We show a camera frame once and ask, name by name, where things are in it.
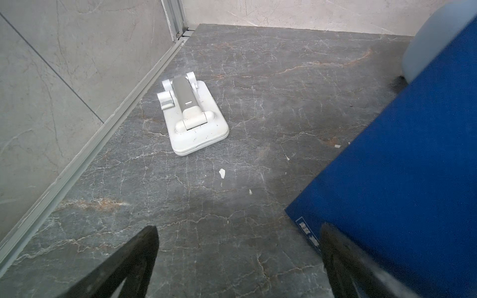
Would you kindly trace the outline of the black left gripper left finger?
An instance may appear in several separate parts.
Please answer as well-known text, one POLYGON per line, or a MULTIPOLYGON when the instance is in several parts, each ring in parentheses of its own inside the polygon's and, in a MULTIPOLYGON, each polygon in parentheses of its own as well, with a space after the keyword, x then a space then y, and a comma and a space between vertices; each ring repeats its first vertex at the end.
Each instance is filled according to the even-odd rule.
POLYGON ((157 228, 148 225, 61 298, 110 298, 121 288, 120 298, 144 298, 159 251, 157 228))

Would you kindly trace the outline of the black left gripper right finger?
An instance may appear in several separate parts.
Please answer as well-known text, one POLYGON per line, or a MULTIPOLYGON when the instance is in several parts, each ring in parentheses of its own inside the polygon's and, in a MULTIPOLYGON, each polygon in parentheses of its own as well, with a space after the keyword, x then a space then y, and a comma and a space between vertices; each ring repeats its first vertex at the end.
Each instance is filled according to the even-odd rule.
POLYGON ((336 298, 419 297, 329 223, 321 225, 320 249, 336 298))

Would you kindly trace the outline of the blue white paper bag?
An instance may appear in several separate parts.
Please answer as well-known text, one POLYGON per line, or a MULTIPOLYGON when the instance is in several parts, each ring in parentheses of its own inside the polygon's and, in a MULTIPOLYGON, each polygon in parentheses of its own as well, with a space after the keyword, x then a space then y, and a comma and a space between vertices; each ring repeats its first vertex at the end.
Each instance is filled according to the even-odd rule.
POLYGON ((286 208, 327 222, 426 298, 477 295, 477 23, 468 25, 286 208))

